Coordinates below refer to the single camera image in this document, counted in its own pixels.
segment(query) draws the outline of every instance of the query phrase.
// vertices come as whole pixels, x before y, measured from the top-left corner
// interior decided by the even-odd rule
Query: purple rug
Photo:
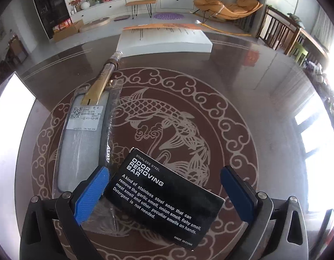
[[[173,19],[182,19],[184,16],[177,13],[157,13],[154,15],[154,19],[164,19],[164,20],[173,20]]]

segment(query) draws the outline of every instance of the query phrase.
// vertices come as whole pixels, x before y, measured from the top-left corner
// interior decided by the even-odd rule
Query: stool
[[[151,17],[152,16],[151,4],[156,4],[156,3],[157,3],[157,0],[137,0],[137,1],[128,2],[128,3],[126,3],[125,6],[126,7],[131,6],[131,8],[132,8],[132,19],[134,19],[135,16],[137,16],[137,13],[138,13],[138,5],[146,4],[149,16]]]
[[[300,66],[303,64],[305,58],[307,57],[308,55],[308,51],[298,42],[295,42],[295,44],[293,45],[292,47],[292,50],[291,50],[291,54],[297,50],[297,54],[296,54],[296,58],[295,58],[295,62],[298,63],[300,57],[303,55],[303,58],[302,58],[302,61],[300,62]]]

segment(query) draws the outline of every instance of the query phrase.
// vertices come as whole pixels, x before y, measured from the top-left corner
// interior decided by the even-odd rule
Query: cardboard box
[[[61,30],[60,32],[57,32],[54,34],[53,39],[55,42],[59,42],[62,39],[65,39],[69,36],[72,36],[74,34],[77,34],[79,32],[79,29],[84,25],[83,20],[78,20],[75,23],[72,23],[69,27]]]
[[[13,51],[13,53],[17,56],[19,55],[22,51],[23,48],[19,42],[19,39],[14,38],[11,42],[9,42],[9,47],[11,48],[11,50]]]

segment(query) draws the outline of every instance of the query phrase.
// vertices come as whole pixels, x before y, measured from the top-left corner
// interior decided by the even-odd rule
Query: tv cabinet
[[[127,3],[137,0],[112,0],[110,2],[94,5],[86,10],[71,15],[72,22],[83,20],[84,23],[110,17],[115,18],[120,15],[131,14],[131,6],[125,6]],[[152,12],[185,12],[188,13],[194,9],[193,0],[157,0],[152,4]],[[138,5],[138,14],[148,13],[146,5]]]

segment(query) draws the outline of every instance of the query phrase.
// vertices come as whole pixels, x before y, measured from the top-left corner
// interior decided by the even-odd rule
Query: black cabinet
[[[70,18],[65,0],[34,0],[37,12],[49,39],[53,27]]]

